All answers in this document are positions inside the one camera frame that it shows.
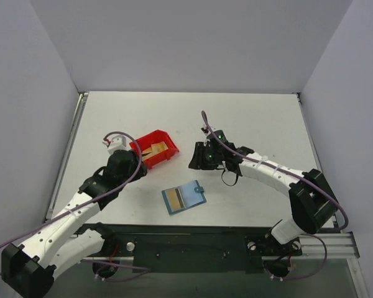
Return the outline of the red plastic bin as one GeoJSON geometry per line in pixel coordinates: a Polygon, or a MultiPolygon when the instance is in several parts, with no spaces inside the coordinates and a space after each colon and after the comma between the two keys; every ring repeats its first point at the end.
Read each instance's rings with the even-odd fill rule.
{"type": "Polygon", "coordinates": [[[142,151],[142,161],[152,169],[157,164],[171,159],[179,149],[170,138],[170,135],[163,130],[155,130],[136,140],[142,151]]]}

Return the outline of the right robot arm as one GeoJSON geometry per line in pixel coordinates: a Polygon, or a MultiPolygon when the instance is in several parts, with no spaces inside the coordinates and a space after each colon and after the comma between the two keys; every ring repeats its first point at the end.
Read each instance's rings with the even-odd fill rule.
{"type": "Polygon", "coordinates": [[[291,214],[276,223],[265,238],[266,249],[279,254],[288,243],[304,233],[316,234],[338,211],[338,202],[317,169],[299,171],[259,155],[248,147],[235,147],[222,130],[202,127],[205,141],[196,142],[190,169],[234,173],[251,178],[288,197],[291,214]]]}

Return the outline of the blue leather card holder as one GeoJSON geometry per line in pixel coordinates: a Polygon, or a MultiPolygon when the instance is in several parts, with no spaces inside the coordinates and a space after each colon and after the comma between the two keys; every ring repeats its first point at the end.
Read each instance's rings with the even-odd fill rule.
{"type": "Polygon", "coordinates": [[[192,180],[180,186],[165,189],[161,193],[162,193],[163,201],[165,203],[165,206],[167,208],[167,212],[169,215],[174,215],[174,214],[183,212],[185,210],[188,210],[198,205],[202,205],[206,203],[205,190],[201,186],[201,184],[198,182],[198,180],[192,180]],[[185,208],[182,208],[182,209],[179,208],[178,210],[172,210],[172,208],[170,207],[169,201],[168,201],[167,191],[170,189],[176,189],[176,188],[181,189],[183,200],[185,203],[185,208]]]}

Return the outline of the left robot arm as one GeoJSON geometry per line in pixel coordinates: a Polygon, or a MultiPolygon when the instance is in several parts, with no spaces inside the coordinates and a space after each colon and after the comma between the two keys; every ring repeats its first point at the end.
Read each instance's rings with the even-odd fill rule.
{"type": "Polygon", "coordinates": [[[60,213],[21,244],[8,244],[1,252],[1,279],[21,297],[44,297],[56,278],[83,258],[110,255],[115,235],[96,223],[77,238],[83,224],[118,197],[124,186],[147,174],[138,152],[116,150],[79,187],[60,213]]]}

